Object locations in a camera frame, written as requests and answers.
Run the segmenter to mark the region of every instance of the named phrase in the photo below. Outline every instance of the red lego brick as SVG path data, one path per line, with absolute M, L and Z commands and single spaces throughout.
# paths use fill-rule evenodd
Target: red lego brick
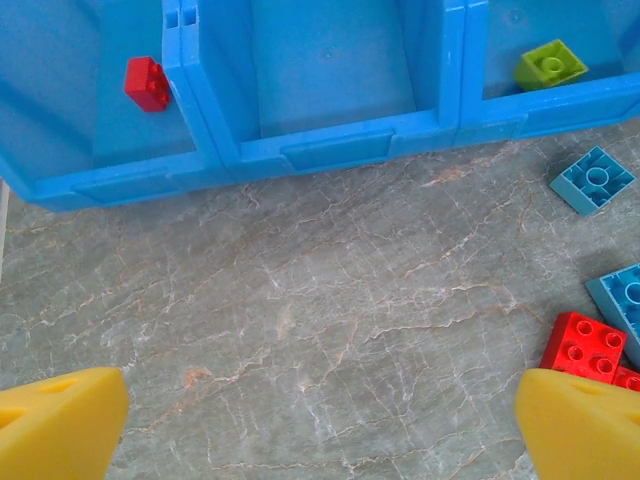
M 162 66 L 151 57 L 129 59 L 124 91 L 145 112 L 162 112 L 171 100 Z
M 618 366 L 613 383 L 619 387 L 640 392 L 640 373 Z
M 613 383 L 627 335 L 577 312 L 558 315 L 540 368 Z

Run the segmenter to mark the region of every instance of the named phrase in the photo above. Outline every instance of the lime green duplo brick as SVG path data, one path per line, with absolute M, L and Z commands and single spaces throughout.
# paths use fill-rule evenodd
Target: lime green duplo brick
M 562 85 L 588 70 L 569 47 L 554 40 L 522 55 L 513 77 L 528 92 Z

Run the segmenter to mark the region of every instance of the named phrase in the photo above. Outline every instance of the blue duplo brick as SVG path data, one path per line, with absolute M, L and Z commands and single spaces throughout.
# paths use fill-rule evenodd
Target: blue duplo brick
M 551 182 L 551 188 L 586 216 L 604 207 L 635 179 L 611 155 L 594 147 Z
M 628 335 L 625 352 L 640 368 L 640 263 L 586 283 L 608 323 Z

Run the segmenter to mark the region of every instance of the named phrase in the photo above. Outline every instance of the toy brick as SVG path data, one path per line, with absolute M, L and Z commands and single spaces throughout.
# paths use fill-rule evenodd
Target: toy brick
M 124 91 L 145 112 L 162 112 L 171 100 L 162 66 L 151 57 L 129 60 Z
M 625 352 L 640 368 L 640 263 L 586 283 L 607 322 L 628 335 Z
M 586 216 L 604 207 L 635 179 L 613 157 L 594 147 L 550 186 L 574 210 Z
M 540 368 L 613 382 L 626 335 L 577 312 L 558 315 Z
M 575 80 L 589 69 L 561 40 L 522 55 L 513 76 L 525 91 L 550 88 Z
M 613 383 L 619 387 L 640 392 L 640 373 L 618 366 Z

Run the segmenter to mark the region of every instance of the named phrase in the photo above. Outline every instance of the storage bin compartment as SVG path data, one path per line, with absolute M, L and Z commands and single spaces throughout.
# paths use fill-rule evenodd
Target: storage bin compartment
M 562 40 L 589 68 L 576 82 L 640 71 L 640 2 L 490 0 L 485 99 L 521 93 L 520 56 Z
M 467 0 L 457 146 L 619 122 L 640 114 L 640 2 Z M 520 57 L 561 40 L 588 71 L 523 93 Z
M 263 137 L 416 110 L 394 0 L 254 0 L 252 7 Z
M 173 3 L 168 75 L 242 180 L 452 145 L 462 0 Z M 183 112 L 190 124 L 200 113 Z
M 201 161 L 175 100 L 147 114 L 123 93 L 130 57 L 161 60 L 162 22 L 159 0 L 2 2 L 0 175 L 23 198 L 65 210 L 181 189 L 158 176 L 163 158 Z

